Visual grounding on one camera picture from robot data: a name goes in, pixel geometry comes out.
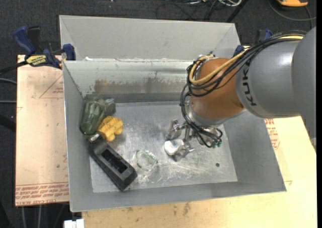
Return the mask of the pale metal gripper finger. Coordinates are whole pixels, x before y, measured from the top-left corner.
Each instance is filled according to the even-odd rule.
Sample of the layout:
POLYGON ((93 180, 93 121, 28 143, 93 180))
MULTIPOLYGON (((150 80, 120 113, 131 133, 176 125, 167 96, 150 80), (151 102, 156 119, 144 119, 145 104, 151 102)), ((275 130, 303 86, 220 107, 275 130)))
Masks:
POLYGON ((184 122, 183 124, 180 124, 178 119, 173 119, 171 121, 170 127, 166 134, 166 139, 173 140, 173 139, 179 138, 182 134, 182 130, 186 128, 187 128, 186 122, 184 122))
POLYGON ((179 147, 179 149, 174 154, 174 161, 178 162, 181 159, 185 158, 187 154, 193 152, 195 150, 190 144, 184 144, 179 147))

